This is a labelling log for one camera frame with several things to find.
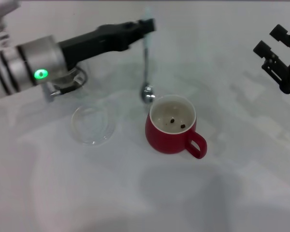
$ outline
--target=black robot gripper fingers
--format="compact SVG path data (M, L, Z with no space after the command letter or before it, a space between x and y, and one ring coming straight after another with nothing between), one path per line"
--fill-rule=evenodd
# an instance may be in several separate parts
M281 25L277 25L270 33L277 41L290 47L290 35ZM253 51L261 58L265 58L264 69L278 84L282 92L290 94L290 65L285 65L271 48L260 41Z

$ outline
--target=mug handle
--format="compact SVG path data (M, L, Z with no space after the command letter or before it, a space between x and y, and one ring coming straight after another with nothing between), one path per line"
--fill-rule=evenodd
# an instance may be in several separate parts
M200 150L191 144L191 140L199 146ZM192 131L188 135L186 150L190 152L195 158L202 159L207 153L207 142L197 132Z

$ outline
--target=green led light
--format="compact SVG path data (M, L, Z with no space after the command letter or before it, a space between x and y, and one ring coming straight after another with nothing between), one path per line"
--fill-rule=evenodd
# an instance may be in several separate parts
M39 69L34 73L35 79L44 79L48 76L48 71L45 69Z

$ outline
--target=white tabletop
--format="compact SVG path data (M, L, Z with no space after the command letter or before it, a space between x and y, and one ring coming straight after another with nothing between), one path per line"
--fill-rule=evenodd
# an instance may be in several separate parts
M137 20L145 6L157 20L156 92L193 102L207 155L147 143L141 43L101 55L89 64L117 127L100 146L71 137L76 93L47 104L37 87L0 100L0 232L290 232L290 95L252 51L264 40L290 63L268 35L290 31L290 3L24 2L7 22L15 43L61 41Z

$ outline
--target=red mug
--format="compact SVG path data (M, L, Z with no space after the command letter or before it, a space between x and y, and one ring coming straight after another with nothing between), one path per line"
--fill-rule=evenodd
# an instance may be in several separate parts
M195 132L196 125L197 114L192 103L178 95L166 95L156 99L150 107L145 125L146 138L159 152L174 154L186 149L195 158L202 159L207 152L207 143Z

